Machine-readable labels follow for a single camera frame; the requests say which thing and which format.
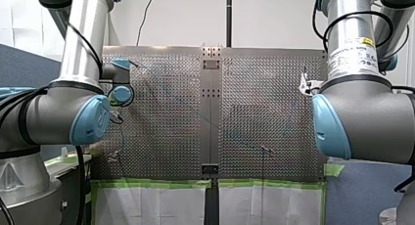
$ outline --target vertical metal bracket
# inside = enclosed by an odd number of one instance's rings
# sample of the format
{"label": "vertical metal bracket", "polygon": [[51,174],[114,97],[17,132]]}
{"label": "vertical metal bracket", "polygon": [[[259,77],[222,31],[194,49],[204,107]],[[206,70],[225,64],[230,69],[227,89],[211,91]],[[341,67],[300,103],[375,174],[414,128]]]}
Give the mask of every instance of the vertical metal bracket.
{"label": "vertical metal bracket", "polygon": [[221,116],[222,59],[220,47],[203,47],[201,60],[201,114],[204,114],[201,126],[202,175],[212,176],[208,168],[218,171],[219,128]]}

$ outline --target pegboard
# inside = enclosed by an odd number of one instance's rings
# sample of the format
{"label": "pegboard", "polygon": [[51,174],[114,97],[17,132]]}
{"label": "pegboard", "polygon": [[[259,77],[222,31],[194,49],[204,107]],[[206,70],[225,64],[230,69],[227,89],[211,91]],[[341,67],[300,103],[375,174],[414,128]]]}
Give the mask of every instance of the pegboard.
{"label": "pegboard", "polygon": [[325,159],[315,147],[312,105],[301,72],[325,78],[315,50],[223,49],[220,178],[318,181]]}
{"label": "pegboard", "polygon": [[[93,178],[200,179],[202,164],[212,163],[219,178],[322,180],[311,99],[299,85],[304,68],[310,79],[325,78],[325,54],[216,50],[213,57],[205,48],[104,49],[105,62],[138,65],[136,94],[122,110],[124,124],[111,124],[99,143]],[[118,160],[109,159],[116,151]]]}

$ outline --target blue panel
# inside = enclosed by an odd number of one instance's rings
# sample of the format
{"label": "blue panel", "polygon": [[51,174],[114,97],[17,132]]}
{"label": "blue panel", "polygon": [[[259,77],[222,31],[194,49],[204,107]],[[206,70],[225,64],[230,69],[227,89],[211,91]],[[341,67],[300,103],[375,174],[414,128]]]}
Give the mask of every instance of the blue panel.
{"label": "blue panel", "polygon": [[350,144],[336,111],[324,95],[313,96],[312,102],[318,150],[329,157],[350,159]]}
{"label": "blue panel", "polygon": [[110,102],[106,96],[97,95],[89,99],[79,110],[70,129],[73,145],[93,144],[101,140],[110,121]]}

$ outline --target black cable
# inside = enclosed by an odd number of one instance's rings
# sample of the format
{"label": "black cable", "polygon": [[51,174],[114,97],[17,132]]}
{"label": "black cable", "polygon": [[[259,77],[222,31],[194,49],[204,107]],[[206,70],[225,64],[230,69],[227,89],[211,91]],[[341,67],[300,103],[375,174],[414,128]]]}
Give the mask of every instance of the black cable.
{"label": "black cable", "polygon": [[6,217],[6,221],[9,225],[15,225],[15,220],[13,220],[12,214],[9,211],[9,208],[6,207],[3,200],[0,198],[0,208],[3,212],[4,216]]}
{"label": "black cable", "polygon": [[314,30],[315,34],[321,39],[324,40],[323,35],[318,31],[317,25],[315,23],[315,17],[317,15],[317,7],[318,7],[318,0],[315,0],[314,10],[312,12],[312,29]]}
{"label": "black cable", "polygon": [[329,32],[331,31],[331,29],[337,23],[339,23],[342,20],[344,20],[344,19],[346,19],[346,18],[348,18],[350,16],[353,16],[353,15],[373,15],[373,16],[378,16],[378,17],[384,19],[387,22],[387,24],[388,24],[388,26],[390,28],[390,33],[389,33],[388,37],[383,42],[381,42],[381,43],[379,43],[379,44],[376,45],[377,47],[380,47],[380,46],[384,45],[385,43],[387,43],[392,38],[392,36],[393,36],[393,23],[392,23],[391,19],[389,17],[387,17],[385,14],[382,14],[380,12],[374,12],[374,11],[362,11],[362,12],[347,13],[347,14],[342,15],[341,17],[335,19],[333,22],[331,22],[329,24],[329,26],[327,27],[326,31],[324,32],[324,36],[323,36],[323,46],[324,46],[324,50],[326,52],[329,51],[329,48],[327,46],[327,42],[328,42],[327,37],[328,37]]}
{"label": "black cable", "polygon": [[80,146],[75,146],[75,148],[79,164],[79,208],[76,225],[82,225],[86,195],[85,162],[83,161],[82,148]]}
{"label": "black cable", "polygon": [[89,54],[92,56],[92,59],[94,59],[95,63],[97,63],[98,70],[100,71],[100,78],[103,76],[103,63],[101,62],[100,57],[98,56],[98,53],[95,51],[94,47],[91,45],[91,43],[82,35],[82,33],[73,26],[70,22],[67,22],[68,26],[88,45],[89,47]]}
{"label": "black cable", "polygon": [[392,58],[394,55],[396,55],[397,53],[399,53],[399,51],[401,51],[403,49],[403,47],[409,41],[410,30],[411,30],[411,28],[409,27],[409,25],[407,25],[406,26],[406,37],[405,37],[405,40],[403,41],[402,45],[400,45],[400,47],[396,51],[394,51],[392,54],[390,54],[390,55],[382,58],[381,60],[379,60],[380,63],[384,62],[384,61],[387,61],[388,59]]}
{"label": "black cable", "polygon": [[116,117],[119,121],[115,121],[115,120],[113,120],[112,118],[110,118],[110,121],[112,122],[112,123],[114,123],[114,124],[118,124],[118,125],[120,125],[120,124],[123,124],[124,123],[124,119],[122,119],[120,116],[117,116]]}
{"label": "black cable", "polygon": [[143,29],[144,23],[146,22],[147,11],[149,10],[149,7],[152,4],[152,2],[153,0],[149,1],[149,3],[147,4],[146,10],[144,11],[144,17],[143,17],[143,20],[141,21],[140,28],[138,29],[137,43],[135,43],[135,46],[138,46],[138,43],[140,42],[141,29]]}
{"label": "black cable", "polygon": [[7,98],[8,100],[4,100],[1,104],[0,104],[0,112],[3,111],[6,107],[8,107],[9,105],[13,104],[14,102],[16,102],[17,100],[21,99],[22,97],[28,95],[29,93],[33,92],[34,90],[28,90],[28,91],[22,91],[12,97]]}
{"label": "black cable", "polygon": [[415,87],[410,86],[393,86],[392,90],[407,90],[415,94]]}
{"label": "black cable", "polygon": [[30,90],[29,92],[24,92],[23,94],[19,93],[19,99],[17,99],[10,107],[6,109],[6,111],[2,114],[0,117],[0,129],[6,120],[7,115],[20,103],[28,103],[30,102],[34,97],[40,95],[47,89],[47,86],[41,87],[37,90]]}

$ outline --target gray wall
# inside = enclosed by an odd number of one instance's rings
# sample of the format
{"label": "gray wall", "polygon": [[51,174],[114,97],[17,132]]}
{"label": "gray wall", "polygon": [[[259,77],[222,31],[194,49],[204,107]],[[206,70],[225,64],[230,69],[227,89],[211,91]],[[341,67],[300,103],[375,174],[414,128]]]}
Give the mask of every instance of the gray wall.
{"label": "gray wall", "polygon": [[[41,87],[59,76],[61,63],[0,45],[0,87]],[[61,146],[42,146],[44,160],[61,154]]]}
{"label": "gray wall", "polygon": [[376,225],[379,213],[398,205],[393,188],[410,176],[408,165],[341,161],[338,177],[329,177],[326,225]]}

